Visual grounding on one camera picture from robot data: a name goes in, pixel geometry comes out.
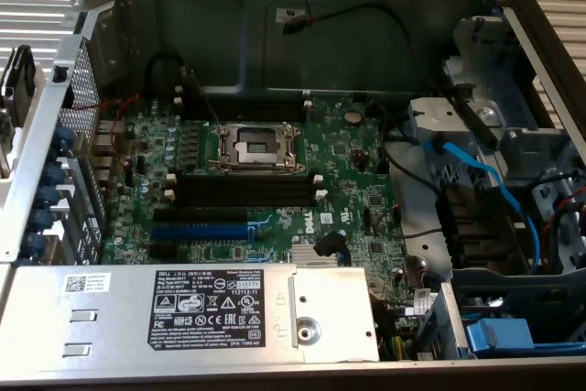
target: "cpu socket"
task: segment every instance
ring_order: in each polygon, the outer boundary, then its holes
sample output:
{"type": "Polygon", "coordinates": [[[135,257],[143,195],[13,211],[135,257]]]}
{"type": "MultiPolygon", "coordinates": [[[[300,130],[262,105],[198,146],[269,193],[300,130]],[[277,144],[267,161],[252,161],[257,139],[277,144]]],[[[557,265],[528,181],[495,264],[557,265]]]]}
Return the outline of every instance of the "cpu socket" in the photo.
{"type": "Polygon", "coordinates": [[[222,125],[214,133],[219,137],[218,160],[210,160],[210,169],[247,174],[305,170],[298,163],[296,149],[301,131],[290,124],[222,125]]]}

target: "mesh panel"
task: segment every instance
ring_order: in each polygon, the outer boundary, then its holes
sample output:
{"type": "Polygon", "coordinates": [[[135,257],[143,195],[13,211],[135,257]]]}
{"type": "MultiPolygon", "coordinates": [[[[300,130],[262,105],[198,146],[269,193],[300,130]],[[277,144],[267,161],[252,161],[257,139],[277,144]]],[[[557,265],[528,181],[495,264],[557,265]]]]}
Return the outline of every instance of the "mesh panel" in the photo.
{"type": "Polygon", "coordinates": [[[92,64],[85,42],[82,42],[75,60],[73,77],[71,78],[73,89],[73,109],[62,109],[60,121],[63,125],[75,132],[83,132],[87,136],[90,145],[93,142],[93,134],[98,122],[100,96],[93,79],[92,64]]]}

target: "perforated metal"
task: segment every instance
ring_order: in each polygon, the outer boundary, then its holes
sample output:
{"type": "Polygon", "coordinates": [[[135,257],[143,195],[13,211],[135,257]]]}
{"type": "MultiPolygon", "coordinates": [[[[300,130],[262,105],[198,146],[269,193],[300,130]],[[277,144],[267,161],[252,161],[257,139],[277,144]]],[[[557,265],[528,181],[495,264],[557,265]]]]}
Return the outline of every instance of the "perforated metal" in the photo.
{"type": "Polygon", "coordinates": [[[84,42],[81,44],[75,60],[71,88],[74,96],[73,105],[71,109],[61,110],[60,121],[75,132],[83,132],[91,145],[95,127],[98,123],[100,109],[97,105],[100,102],[100,96],[95,85],[92,64],[84,42]]]}

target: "motherboard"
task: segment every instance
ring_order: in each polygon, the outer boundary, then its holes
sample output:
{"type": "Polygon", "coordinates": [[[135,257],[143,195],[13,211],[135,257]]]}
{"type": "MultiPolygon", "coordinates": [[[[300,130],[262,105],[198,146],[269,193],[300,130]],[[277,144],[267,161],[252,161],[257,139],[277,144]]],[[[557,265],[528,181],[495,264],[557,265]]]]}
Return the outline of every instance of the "motherboard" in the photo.
{"type": "Polygon", "coordinates": [[[303,123],[183,120],[157,101],[128,115],[120,129],[125,155],[110,179],[102,263],[343,266],[342,255],[313,249],[337,234],[352,266],[364,267],[371,293],[407,299],[379,121],[351,96],[312,96],[304,106],[303,123]],[[266,193],[271,185],[274,193],[266,193]],[[194,210],[223,220],[192,220],[194,210]]]}

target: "green circuit board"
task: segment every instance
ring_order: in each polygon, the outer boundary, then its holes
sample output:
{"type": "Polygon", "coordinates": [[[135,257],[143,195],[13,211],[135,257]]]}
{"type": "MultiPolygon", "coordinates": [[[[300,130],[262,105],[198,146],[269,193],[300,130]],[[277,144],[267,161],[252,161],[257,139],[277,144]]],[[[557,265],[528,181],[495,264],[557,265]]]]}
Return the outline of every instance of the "green circuit board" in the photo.
{"type": "MultiPolygon", "coordinates": [[[[396,203],[391,182],[387,174],[375,172],[378,120],[364,118],[359,125],[344,121],[344,114],[351,110],[364,115],[364,105],[353,103],[351,97],[314,96],[312,101],[315,110],[312,120],[294,124],[301,131],[297,144],[298,162],[305,164],[305,173],[310,169],[320,172],[327,197],[310,208],[251,208],[249,222],[270,218],[254,243],[244,240],[182,241],[177,244],[179,260],[181,263],[243,263],[261,258],[267,260],[266,264],[297,263],[291,252],[294,244],[312,247],[329,232],[343,231],[353,266],[365,268],[371,291],[381,298],[406,299],[407,284],[391,282],[398,269],[406,268],[402,241],[389,238],[391,232],[400,232],[400,226],[388,215],[396,203]],[[362,150],[370,158],[363,170],[352,161],[354,150],[362,150]],[[366,208],[375,219],[380,219],[377,234],[364,228],[366,208]]],[[[182,122],[155,104],[142,114],[127,117],[125,125],[134,128],[136,134],[127,154],[135,163],[139,155],[144,156],[146,173],[134,175],[133,188],[126,188],[124,194],[115,190],[119,184],[124,185],[124,172],[118,169],[113,174],[107,201],[109,230],[102,263],[161,263],[148,256],[148,247],[152,245],[154,210],[172,206],[162,197],[168,170],[218,174],[208,163],[208,159],[217,158],[218,136],[213,133],[216,124],[182,122]],[[198,152],[189,151],[195,132],[199,138],[198,152]],[[170,139],[174,139],[172,149],[168,148],[170,139]],[[187,168],[186,164],[194,161],[197,167],[187,168]]],[[[335,265],[335,256],[331,258],[335,265]]]]}

